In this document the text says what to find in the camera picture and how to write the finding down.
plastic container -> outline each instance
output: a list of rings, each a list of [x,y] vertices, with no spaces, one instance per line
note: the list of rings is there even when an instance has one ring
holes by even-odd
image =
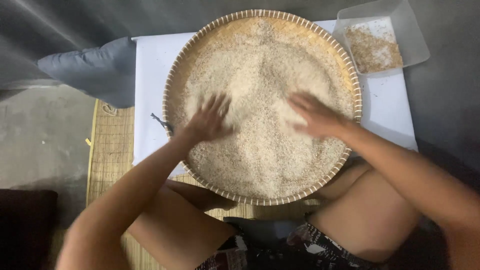
[[[338,12],[333,37],[348,49],[359,74],[369,77],[382,77],[395,73],[396,69],[388,69],[373,73],[361,73],[355,56],[351,51],[351,43],[346,36],[347,27],[368,25],[372,32],[389,32],[396,39],[398,50],[403,60],[403,67],[421,63],[430,58],[430,52],[417,24],[408,0],[380,0],[343,9]]]

gray floor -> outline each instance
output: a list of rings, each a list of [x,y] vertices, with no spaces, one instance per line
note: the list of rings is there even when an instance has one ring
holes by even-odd
[[[33,88],[0,101],[0,188],[50,189],[59,219],[85,207],[95,99],[69,86]]]

woven bamboo tray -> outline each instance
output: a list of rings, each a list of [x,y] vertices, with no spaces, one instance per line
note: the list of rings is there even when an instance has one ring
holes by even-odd
[[[296,15],[279,12],[279,11],[270,11],[270,10],[247,10],[232,13],[221,18],[218,18],[211,23],[207,24],[205,27],[200,29],[193,37],[183,46],[180,53],[173,62],[170,72],[167,76],[167,81],[165,83],[165,90],[163,95],[163,120],[169,122],[169,92],[176,91],[176,89],[183,89],[185,87],[185,82],[190,75],[190,70],[194,66],[195,60],[198,55],[202,53],[205,49],[208,49],[209,44],[214,42],[222,42],[222,39],[225,36],[230,36],[234,33],[242,32],[243,29],[249,29],[251,27],[252,17],[268,17],[268,20],[272,25],[275,25],[276,29],[281,29],[281,31],[289,31],[295,33],[300,37],[308,38],[309,43],[314,46],[319,46],[328,53],[330,53],[338,63],[340,67],[341,77],[343,79],[343,86],[348,89],[354,99],[354,120],[358,123],[360,122],[362,116],[362,97],[361,97],[361,88],[358,81],[358,76],[355,71],[355,66],[343,49],[343,47],[338,43],[328,32],[314,24],[313,22],[298,17]],[[166,126],[165,130],[169,140],[173,136],[173,131]],[[302,199],[322,186],[324,186],[328,181],[330,181],[342,168],[343,164],[347,161],[351,153],[351,149],[345,147],[343,153],[338,158],[337,163],[330,172],[325,175],[319,182],[315,183],[313,186],[294,194],[288,197],[283,198],[274,198],[274,199],[264,199],[264,198],[250,198],[234,194],[222,190],[211,183],[208,180],[203,179],[198,175],[187,163],[187,161],[182,161],[181,164],[184,169],[198,182],[200,182],[204,187],[214,191],[217,194],[220,194],[223,197],[226,197],[231,200],[238,202],[253,204],[253,205],[263,205],[263,206],[272,206],[280,205],[285,203],[290,203],[299,199]]]

woven mat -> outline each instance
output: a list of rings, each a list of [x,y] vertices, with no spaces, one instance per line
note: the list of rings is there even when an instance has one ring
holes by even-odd
[[[117,110],[115,116],[102,110],[106,105],[97,101],[90,152],[90,170],[87,185],[87,205],[100,197],[122,177],[133,161],[133,120],[134,108]],[[174,177],[174,180],[200,186],[188,174]],[[297,219],[307,211],[318,208],[317,200],[262,207],[239,204],[230,211],[215,209],[207,214],[222,219],[225,216],[255,218],[259,220]],[[122,238],[126,254],[133,269],[162,269],[162,267],[127,233]]]

white sheet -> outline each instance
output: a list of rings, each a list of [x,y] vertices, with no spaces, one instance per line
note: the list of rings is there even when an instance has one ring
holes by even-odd
[[[315,22],[332,32],[335,20]],[[136,165],[168,139],[165,129],[150,117],[162,119],[162,95],[168,71],[180,49],[194,33],[134,37],[137,42],[133,164]],[[383,78],[362,78],[361,125],[400,146],[418,150],[403,71]],[[184,173],[181,166],[172,175]]]

